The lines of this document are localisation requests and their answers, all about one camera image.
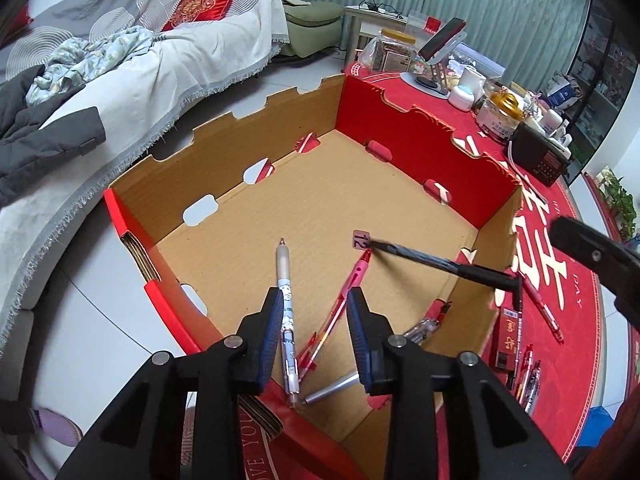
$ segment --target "red pen box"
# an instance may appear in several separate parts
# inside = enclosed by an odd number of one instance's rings
[[[518,313],[502,307],[495,324],[492,365],[501,372],[513,372],[516,365],[516,347],[518,345]]]
[[[260,309],[276,283],[274,252],[284,238],[302,346],[361,254],[351,243],[356,229],[451,260],[466,247],[477,251],[476,264],[511,264],[520,186],[493,158],[471,156],[451,137],[452,128],[425,111],[401,110],[380,88],[334,76],[312,92],[270,96],[242,119],[226,114],[203,124],[190,146],[162,161],[148,156],[115,180],[105,199],[149,298],[187,354],[234,333],[243,316]],[[244,172],[265,159],[273,171],[244,182]],[[427,183],[449,200],[432,196]],[[193,287],[206,315],[181,284]],[[424,346],[446,355],[481,353],[497,315],[491,289],[386,254],[371,258],[362,288],[370,309],[398,333],[436,298],[451,301],[446,322]],[[302,395],[354,368],[342,319]],[[279,420],[280,434],[268,444],[275,458],[286,454],[323,480],[382,478],[388,408],[372,412],[358,385],[296,412],[281,385],[277,357],[262,405],[249,407],[258,419],[268,410]],[[264,432],[252,430],[243,449],[250,478],[255,449],[266,446]]]

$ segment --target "yellow lid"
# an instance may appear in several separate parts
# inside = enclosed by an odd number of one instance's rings
[[[518,100],[516,96],[509,92],[507,89],[503,89],[491,94],[491,102],[496,105],[500,110],[506,113],[509,117],[521,121],[524,119],[524,113],[518,106]]]
[[[401,43],[406,43],[409,45],[415,43],[415,38],[413,36],[405,34],[404,32],[400,32],[399,30],[393,30],[392,28],[383,28],[380,31],[380,34],[391,38],[392,40],[400,41]]]

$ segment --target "black radio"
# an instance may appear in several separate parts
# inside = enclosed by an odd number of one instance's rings
[[[508,144],[504,147],[508,156]],[[513,161],[547,187],[562,175],[571,162],[548,137],[520,123],[511,136]]]

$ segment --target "pink pen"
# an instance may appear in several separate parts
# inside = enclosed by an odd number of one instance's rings
[[[318,354],[322,346],[324,346],[326,339],[329,337],[331,330],[334,329],[335,324],[342,317],[342,314],[344,314],[344,306],[347,303],[347,294],[350,288],[352,286],[360,286],[360,283],[362,283],[362,279],[369,268],[370,258],[371,249],[367,249],[353,266],[353,270],[344,282],[340,294],[338,294],[338,299],[335,300],[329,316],[322,324],[322,328],[318,332],[314,332],[311,339],[309,339],[308,343],[302,349],[302,352],[300,352],[300,356],[298,357],[298,375],[301,382],[309,372],[312,372],[318,366],[316,363]]]

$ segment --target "glass jar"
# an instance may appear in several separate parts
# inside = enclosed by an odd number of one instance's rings
[[[516,97],[508,90],[501,89],[485,99],[476,121],[480,129],[493,140],[506,144],[523,118]]]

